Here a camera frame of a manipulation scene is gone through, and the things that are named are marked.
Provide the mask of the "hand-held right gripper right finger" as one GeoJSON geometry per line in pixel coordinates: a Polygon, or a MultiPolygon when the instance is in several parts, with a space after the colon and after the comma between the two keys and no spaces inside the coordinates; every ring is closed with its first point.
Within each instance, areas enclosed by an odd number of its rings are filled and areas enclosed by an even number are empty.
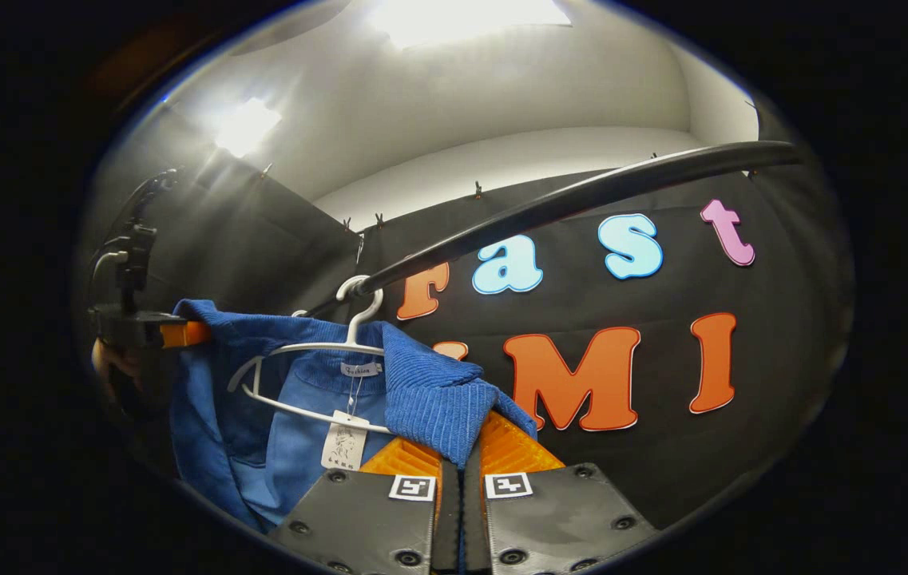
{"type": "Polygon", "coordinates": [[[465,574],[589,574],[657,534],[596,463],[566,465],[505,416],[486,416],[462,474],[465,574]]]}

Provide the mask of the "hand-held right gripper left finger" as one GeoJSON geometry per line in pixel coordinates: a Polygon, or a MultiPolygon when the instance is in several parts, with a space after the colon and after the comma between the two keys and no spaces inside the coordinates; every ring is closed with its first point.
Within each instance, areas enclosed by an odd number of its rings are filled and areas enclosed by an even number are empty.
{"type": "Polygon", "coordinates": [[[460,574],[458,469],[395,439],[361,469],[329,467],[268,537],[340,574],[460,574]]]}

